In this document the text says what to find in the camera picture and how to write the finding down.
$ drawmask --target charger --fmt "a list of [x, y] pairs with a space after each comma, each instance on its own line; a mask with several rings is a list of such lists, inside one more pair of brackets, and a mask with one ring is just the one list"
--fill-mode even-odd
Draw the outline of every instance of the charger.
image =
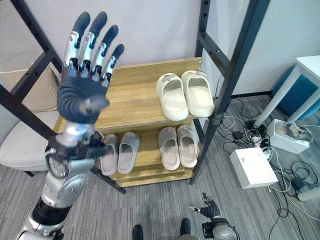
[[235, 140], [240, 140], [244, 137], [244, 134], [239, 131], [235, 131], [232, 133], [232, 136], [234, 137]]

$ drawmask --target white table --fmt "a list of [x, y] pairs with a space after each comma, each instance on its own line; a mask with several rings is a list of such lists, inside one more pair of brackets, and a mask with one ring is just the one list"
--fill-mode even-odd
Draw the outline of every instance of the white table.
[[255, 125], [260, 127], [267, 117], [272, 113], [280, 101], [285, 97], [287, 92], [295, 84], [301, 74], [305, 75], [310, 81], [312, 81], [318, 89], [305, 101], [304, 104], [295, 111], [288, 122], [296, 121], [302, 114], [305, 113], [315, 102], [320, 98], [320, 55], [317, 56], [304, 56], [296, 58], [296, 65], [292, 72], [280, 87], [278, 92], [274, 95], [268, 106], [261, 113], [259, 118], [255, 121]]

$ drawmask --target baseboard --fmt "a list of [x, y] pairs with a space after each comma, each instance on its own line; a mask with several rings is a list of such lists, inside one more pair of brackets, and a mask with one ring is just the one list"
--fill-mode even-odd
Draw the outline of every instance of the baseboard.
[[238, 99], [238, 98], [245, 98], [245, 97], [252, 97], [252, 96], [261, 96], [261, 95], [271, 95], [272, 91], [259, 91], [259, 92], [250, 92], [250, 93], [244, 93], [244, 94], [235, 94], [232, 95], [232, 99]]

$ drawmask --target white wall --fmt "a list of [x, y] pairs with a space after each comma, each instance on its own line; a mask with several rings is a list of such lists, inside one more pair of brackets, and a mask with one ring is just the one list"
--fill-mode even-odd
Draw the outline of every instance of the white wall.
[[39, 46], [9, 0], [0, 1], [0, 23], [0, 72], [29, 68]]
[[[230, 58], [246, 13], [248, 0], [211, 0], [207, 32]], [[320, 54], [320, 1], [271, 0], [262, 25], [233, 94], [272, 90], [295, 58]], [[222, 77], [203, 54], [203, 69], [208, 72], [211, 90]]]
[[195, 54], [200, 0], [26, 0], [51, 44], [63, 57], [68, 35], [77, 17], [87, 11], [91, 22], [101, 11], [108, 28], [119, 26], [109, 53], [123, 43], [120, 65], [191, 58]]
[[[230, 60], [244, 21], [250, 0], [211, 0], [206, 32]], [[202, 70], [207, 73], [213, 96], [219, 95], [224, 81], [205, 50]]]

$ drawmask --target power strip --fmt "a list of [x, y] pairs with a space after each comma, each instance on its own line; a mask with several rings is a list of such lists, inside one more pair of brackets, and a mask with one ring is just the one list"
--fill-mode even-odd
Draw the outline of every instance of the power strip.
[[[254, 146], [256, 148], [260, 148], [260, 144], [261, 144], [261, 137], [259, 136], [253, 136], [252, 137], [252, 141], [254, 142]], [[266, 159], [270, 159], [271, 158], [271, 151], [265, 149], [265, 148], [261, 148], [263, 151], [263, 154], [265, 155]]]

